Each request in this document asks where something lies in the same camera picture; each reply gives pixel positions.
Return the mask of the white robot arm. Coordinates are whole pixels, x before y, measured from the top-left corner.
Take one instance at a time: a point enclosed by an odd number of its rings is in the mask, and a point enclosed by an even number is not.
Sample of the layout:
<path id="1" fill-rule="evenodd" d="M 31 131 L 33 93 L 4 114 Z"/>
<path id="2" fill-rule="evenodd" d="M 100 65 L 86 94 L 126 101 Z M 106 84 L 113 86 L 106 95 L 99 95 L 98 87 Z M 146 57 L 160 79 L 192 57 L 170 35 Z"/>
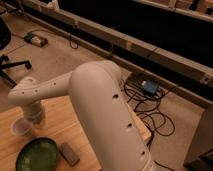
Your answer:
<path id="1" fill-rule="evenodd" d="M 156 171 L 120 90 L 121 78 L 116 63 L 93 61 L 42 83 L 26 77 L 8 100 L 33 122 L 41 100 L 67 95 L 103 171 Z"/>

